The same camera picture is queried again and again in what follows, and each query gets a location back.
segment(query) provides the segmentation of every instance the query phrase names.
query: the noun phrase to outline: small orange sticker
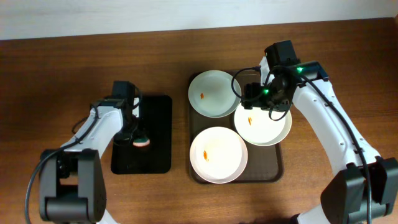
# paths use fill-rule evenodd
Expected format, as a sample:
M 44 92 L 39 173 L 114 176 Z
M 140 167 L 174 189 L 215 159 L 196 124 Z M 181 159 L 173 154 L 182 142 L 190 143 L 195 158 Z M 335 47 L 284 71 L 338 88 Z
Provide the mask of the small orange sticker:
M 203 157 L 205 158 L 205 160 L 208 162 L 209 161 L 209 159 L 207 159 L 207 152 L 206 151 L 203 151 Z

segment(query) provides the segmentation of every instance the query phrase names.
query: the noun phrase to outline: white wall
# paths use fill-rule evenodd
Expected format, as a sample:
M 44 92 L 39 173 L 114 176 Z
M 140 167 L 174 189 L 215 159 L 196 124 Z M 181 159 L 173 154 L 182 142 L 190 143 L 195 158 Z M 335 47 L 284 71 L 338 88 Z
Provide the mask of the white wall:
M 0 0 L 0 39 L 394 17 L 398 0 Z

